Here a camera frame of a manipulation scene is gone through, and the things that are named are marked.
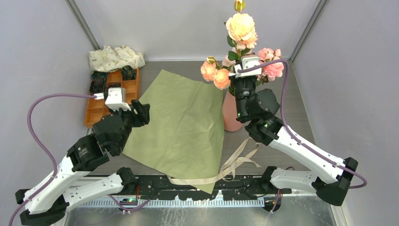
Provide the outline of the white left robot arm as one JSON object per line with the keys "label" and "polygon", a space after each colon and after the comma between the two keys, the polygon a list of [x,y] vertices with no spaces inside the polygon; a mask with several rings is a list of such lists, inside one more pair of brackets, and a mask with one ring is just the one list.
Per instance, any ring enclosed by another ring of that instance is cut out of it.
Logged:
{"label": "white left robot arm", "polygon": [[90,200],[136,191],[137,179],[127,167],[105,179],[71,188],[76,181],[108,162],[111,156],[119,156],[133,128],[149,123],[150,104],[132,100],[129,108],[112,110],[93,125],[93,133],[78,139],[56,170],[35,187],[16,192],[17,203],[25,208],[20,213],[23,226],[49,226]]}

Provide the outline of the deep pink flower stem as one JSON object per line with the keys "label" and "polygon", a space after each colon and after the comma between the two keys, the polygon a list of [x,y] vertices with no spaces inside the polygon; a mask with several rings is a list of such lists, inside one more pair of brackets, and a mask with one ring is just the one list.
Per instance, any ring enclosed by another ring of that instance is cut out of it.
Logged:
{"label": "deep pink flower stem", "polygon": [[[258,51],[258,57],[260,63],[267,63],[273,60],[280,59],[281,49],[273,50],[271,48],[263,48]],[[258,76],[258,81],[267,83],[273,81],[276,78],[280,78],[283,75],[284,64],[273,63],[262,68],[262,73]]]}

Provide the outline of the orange and green wrapping paper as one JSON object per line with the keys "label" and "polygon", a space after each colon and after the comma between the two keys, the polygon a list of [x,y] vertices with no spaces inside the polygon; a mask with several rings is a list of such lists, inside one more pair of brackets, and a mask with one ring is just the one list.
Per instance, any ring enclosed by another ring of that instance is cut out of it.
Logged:
{"label": "orange and green wrapping paper", "polygon": [[224,123],[223,91],[165,70],[140,97],[150,121],[134,128],[123,153],[176,179],[219,173]]}

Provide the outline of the small peach flower stem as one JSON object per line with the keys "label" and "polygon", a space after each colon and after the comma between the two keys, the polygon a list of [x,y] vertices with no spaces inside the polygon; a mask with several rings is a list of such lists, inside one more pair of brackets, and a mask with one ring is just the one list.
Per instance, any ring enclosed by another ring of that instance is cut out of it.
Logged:
{"label": "small peach flower stem", "polygon": [[222,66],[222,62],[219,63],[213,56],[209,56],[200,67],[200,73],[205,81],[212,81],[218,89],[228,89],[233,94],[228,75],[232,68],[233,65],[230,67]]}

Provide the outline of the peach orange flower stem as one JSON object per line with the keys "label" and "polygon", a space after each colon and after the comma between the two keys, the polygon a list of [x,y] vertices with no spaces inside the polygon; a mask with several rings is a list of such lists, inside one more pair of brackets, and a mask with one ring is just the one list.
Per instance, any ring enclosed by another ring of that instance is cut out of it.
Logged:
{"label": "peach orange flower stem", "polygon": [[254,19],[249,14],[242,13],[245,6],[243,0],[236,0],[233,4],[236,13],[225,22],[228,44],[234,48],[228,54],[230,61],[239,60],[257,45],[258,35]]}

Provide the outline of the beige ribbon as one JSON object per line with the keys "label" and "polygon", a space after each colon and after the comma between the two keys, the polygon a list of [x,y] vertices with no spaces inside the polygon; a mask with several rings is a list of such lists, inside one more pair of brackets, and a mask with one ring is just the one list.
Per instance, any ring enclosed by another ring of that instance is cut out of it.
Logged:
{"label": "beige ribbon", "polygon": [[238,168],[239,166],[241,166],[244,163],[252,163],[257,168],[262,167],[260,164],[256,163],[255,161],[253,161],[251,159],[251,157],[253,157],[259,150],[261,143],[256,142],[255,143],[256,148],[254,150],[252,150],[245,156],[240,156],[240,154],[244,151],[249,140],[253,140],[253,139],[250,137],[245,139],[241,143],[241,145],[236,149],[236,151],[229,157],[229,159],[220,167],[219,173],[214,177],[200,178],[200,179],[178,179],[178,178],[173,178],[173,177],[167,175],[167,178],[170,181],[170,183],[172,183],[174,185],[180,185],[180,186],[183,186],[183,185],[192,185],[192,186],[193,185],[205,185],[205,184],[215,183],[219,180],[223,180],[226,182],[233,181],[235,179],[235,175],[236,175],[236,168]]}

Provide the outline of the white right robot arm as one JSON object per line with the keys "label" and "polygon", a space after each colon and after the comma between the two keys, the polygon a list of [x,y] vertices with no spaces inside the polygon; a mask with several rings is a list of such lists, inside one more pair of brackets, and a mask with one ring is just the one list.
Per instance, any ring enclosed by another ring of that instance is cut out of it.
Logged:
{"label": "white right robot arm", "polygon": [[295,133],[276,117],[280,108],[270,89],[255,91],[256,77],[231,78],[235,91],[237,121],[256,142],[280,150],[308,168],[294,171],[269,166],[260,183],[266,193],[296,189],[315,193],[321,200],[341,206],[350,189],[358,162],[333,156]]}

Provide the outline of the pale pink single flower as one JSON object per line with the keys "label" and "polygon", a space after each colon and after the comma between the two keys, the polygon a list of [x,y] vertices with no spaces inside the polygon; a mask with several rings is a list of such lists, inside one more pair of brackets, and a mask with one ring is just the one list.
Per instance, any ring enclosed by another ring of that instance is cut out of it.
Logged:
{"label": "pale pink single flower", "polygon": [[222,66],[230,67],[235,64],[235,60],[230,60],[228,56],[225,56],[224,60],[222,61]]}

